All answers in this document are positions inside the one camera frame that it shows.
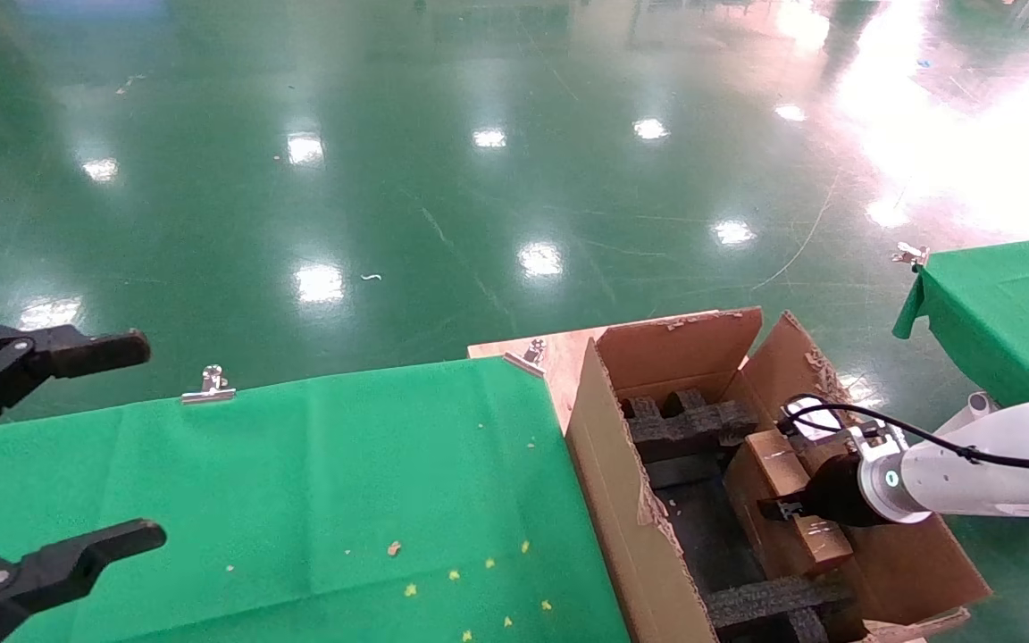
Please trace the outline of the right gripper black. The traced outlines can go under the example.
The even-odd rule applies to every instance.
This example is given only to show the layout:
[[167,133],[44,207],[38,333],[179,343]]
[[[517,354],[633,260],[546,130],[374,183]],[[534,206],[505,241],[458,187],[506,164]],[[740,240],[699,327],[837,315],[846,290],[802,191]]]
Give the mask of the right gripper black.
[[805,487],[805,504],[789,499],[760,499],[764,520],[789,522],[811,514],[850,528],[873,528],[874,509],[861,491],[860,456],[835,455],[822,463]]

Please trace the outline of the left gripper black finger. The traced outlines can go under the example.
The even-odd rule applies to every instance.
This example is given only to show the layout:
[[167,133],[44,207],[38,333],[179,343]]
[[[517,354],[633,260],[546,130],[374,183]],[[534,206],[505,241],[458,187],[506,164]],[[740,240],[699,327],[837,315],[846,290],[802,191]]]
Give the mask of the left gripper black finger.
[[0,642],[33,615],[80,601],[106,566],[152,552],[166,544],[158,522],[120,522],[26,553],[17,562],[0,556]]
[[151,354],[139,330],[86,335],[72,325],[39,330],[0,325],[0,416],[50,379],[128,369],[150,361]]

